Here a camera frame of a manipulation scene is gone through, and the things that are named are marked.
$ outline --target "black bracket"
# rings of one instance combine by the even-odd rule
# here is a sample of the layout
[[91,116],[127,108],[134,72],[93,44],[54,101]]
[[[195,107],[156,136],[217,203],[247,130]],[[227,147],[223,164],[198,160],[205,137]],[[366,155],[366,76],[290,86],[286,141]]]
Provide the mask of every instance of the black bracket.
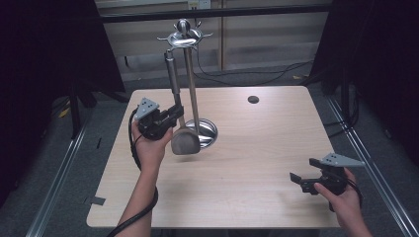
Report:
[[[345,188],[348,185],[348,177],[345,174],[344,167],[364,166],[363,162],[333,153],[325,156],[322,160],[310,158],[309,164],[321,170],[320,178],[302,179],[300,176],[290,173],[291,181],[300,185],[303,193],[318,195],[318,191],[314,188],[314,184],[319,183],[336,196],[344,193]],[[329,209],[334,211],[330,202]]]
[[171,126],[184,114],[182,106],[173,106],[167,111],[158,110],[159,105],[143,98],[138,105],[135,119],[138,120],[138,129],[141,134],[150,140],[159,140]]

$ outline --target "human hand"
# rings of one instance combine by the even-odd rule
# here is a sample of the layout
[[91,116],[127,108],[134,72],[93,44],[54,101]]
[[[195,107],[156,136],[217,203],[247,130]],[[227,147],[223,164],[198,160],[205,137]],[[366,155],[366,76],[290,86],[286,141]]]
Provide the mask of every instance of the human hand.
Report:
[[[355,184],[354,174],[346,168],[345,174]],[[319,183],[314,184],[314,188],[330,201],[336,212],[339,225],[347,231],[349,236],[372,236],[364,222],[358,193],[354,188],[347,185],[345,192],[339,196],[335,196]]]
[[138,121],[132,122],[132,140],[136,141],[135,149],[141,163],[141,171],[158,171],[163,160],[166,144],[172,139],[173,127],[170,127],[160,140],[149,140],[138,130]]

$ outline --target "aluminum rail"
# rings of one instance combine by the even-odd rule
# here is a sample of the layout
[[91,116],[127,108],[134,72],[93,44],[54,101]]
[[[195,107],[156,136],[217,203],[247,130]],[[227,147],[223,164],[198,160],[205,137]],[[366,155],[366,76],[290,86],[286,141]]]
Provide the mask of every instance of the aluminum rail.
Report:
[[58,172],[55,175],[55,178],[49,188],[49,191],[43,200],[42,206],[38,210],[37,215],[34,221],[32,222],[31,227],[28,230],[26,237],[43,236],[43,232],[45,231],[49,218],[52,215],[55,204],[58,201],[59,193],[61,192],[61,189],[67,177],[67,174],[71,168],[71,164],[73,163],[74,157],[83,140],[83,137],[86,131],[86,126],[89,123],[91,116],[92,116],[92,111],[89,110],[87,113],[87,118],[84,122],[84,125],[81,127],[80,132],[70,142],[70,145],[67,149],[64,159],[62,160],[61,166],[59,167]]
[[[342,115],[342,110],[337,103],[337,101],[331,96],[327,98],[330,108],[333,111],[337,120],[344,120]],[[387,205],[389,211],[393,215],[395,221],[403,232],[404,236],[419,236],[419,232],[407,213],[404,206],[401,204],[400,200],[397,198],[387,181],[385,180],[382,173],[379,171],[376,163],[372,159],[367,148],[364,146],[357,132],[350,127],[347,123],[341,122],[342,129],[346,131],[346,135],[360,157],[361,161],[364,161],[366,166],[367,173],[372,179],[374,185],[376,186],[378,192],[380,193],[382,199]]]
[[331,4],[292,5],[281,7],[256,7],[256,8],[220,8],[203,10],[184,10],[171,12],[137,13],[137,14],[109,14],[101,15],[102,23],[144,22],[171,19],[238,17],[254,15],[294,14],[329,12]]

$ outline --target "black cable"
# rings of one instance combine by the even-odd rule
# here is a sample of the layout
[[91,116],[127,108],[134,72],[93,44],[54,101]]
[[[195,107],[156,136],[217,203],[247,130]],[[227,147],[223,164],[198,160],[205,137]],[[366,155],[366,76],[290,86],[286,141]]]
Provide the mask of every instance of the black cable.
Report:
[[[289,72],[289,71],[292,71],[292,70],[297,69],[297,68],[299,68],[299,67],[302,67],[302,66],[304,66],[305,64],[308,64],[308,63],[310,63],[310,62],[311,62],[311,61],[307,61],[307,62],[299,62],[299,63],[291,64],[291,65],[287,66],[287,68],[286,68],[285,70],[283,70],[283,71],[281,71],[281,72],[276,72],[276,73],[281,73],[279,76],[277,76],[277,77],[275,77],[275,78],[272,78],[272,79],[269,79],[268,81],[265,81],[265,82],[255,83],[255,84],[251,84],[251,85],[233,84],[233,83],[223,82],[223,81],[220,81],[220,80],[215,80],[215,79],[212,79],[212,78],[202,77],[202,76],[200,76],[200,75],[196,74],[195,72],[194,72],[194,74],[195,74],[195,76],[196,76],[196,77],[198,77],[198,78],[200,78],[200,79],[202,79],[202,80],[213,81],[213,82],[221,83],[221,84],[224,84],[224,85],[227,85],[227,86],[234,86],[234,87],[254,87],[254,86],[261,86],[261,85],[265,85],[265,84],[268,84],[268,83],[273,82],[273,81],[275,81],[275,80],[278,80],[278,79],[280,79],[281,77],[283,77],[283,76],[284,76],[284,74],[285,74],[286,72]],[[249,73],[249,72],[241,72],[241,73],[235,73],[235,74],[246,74],[246,73]]]
[[137,215],[131,217],[130,219],[124,221],[120,225],[118,225],[109,235],[108,237],[114,237],[117,234],[121,233],[124,229],[135,223],[138,219],[144,217],[148,212],[150,212],[154,206],[157,204],[158,201],[158,191],[157,188],[155,188],[154,191],[154,197],[151,203],[142,211],[140,211]]
[[[136,145],[136,142],[142,137],[142,135],[139,136],[135,141],[132,140],[132,135],[131,135],[132,119],[133,119],[133,116],[136,114],[137,110],[138,109],[133,110],[132,114],[129,116],[128,140],[129,140],[129,145],[130,145],[133,160],[135,161],[135,164],[138,167],[138,169],[141,170],[141,163],[139,162],[139,158],[138,158],[138,154],[136,153],[135,145]],[[138,214],[136,214],[135,216],[131,217],[130,219],[124,221],[123,223],[121,223],[120,225],[115,227],[115,229],[107,237],[116,236],[117,234],[121,233],[124,229],[126,229],[127,227],[129,227],[130,225],[135,223],[138,219],[144,217],[148,212],[150,212],[154,208],[154,206],[157,204],[157,201],[158,201],[158,191],[157,191],[157,187],[156,187],[151,203],[145,209],[140,211]]]
[[[200,47],[197,45],[197,60],[198,60],[198,66],[199,66],[199,68],[200,68],[200,70],[201,70],[201,72],[203,73],[203,74],[205,74],[205,75],[207,75],[207,76],[211,76],[211,77],[219,77],[219,76],[225,76],[225,75],[240,75],[240,74],[278,74],[278,73],[285,73],[285,72],[288,72],[288,71],[291,71],[291,70],[294,70],[294,69],[297,69],[298,67],[296,67],[296,68],[293,68],[293,69],[290,69],[290,70],[280,70],[280,71],[269,71],[269,72],[267,72],[267,71],[247,71],[247,72],[220,72],[220,73],[218,73],[218,74],[210,74],[210,73],[207,73],[207,72],[205,72],[204,70],[203,70],[203,68],[201,67],[201,61],[200,61]],[[302,63],[302,64],[307,64],[307,63],[312,63],[313,62],[313,60],[309,60],[309,61],[306,61],[306,62],[298,62],[298,63],[295,63],[295,64],[292,64],[292,65],[297,65],[297,64],[300,64],[300,63]]]

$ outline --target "black dot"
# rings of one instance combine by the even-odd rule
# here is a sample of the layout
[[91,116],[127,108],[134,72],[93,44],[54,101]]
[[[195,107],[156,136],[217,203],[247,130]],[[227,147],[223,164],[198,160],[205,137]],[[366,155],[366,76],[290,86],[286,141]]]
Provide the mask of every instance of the black dot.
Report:
[[247,98],[247,101],[250,104],[257,104],[259,102],[259,97],[257,97],[257,96],[249,96],[249,98]]

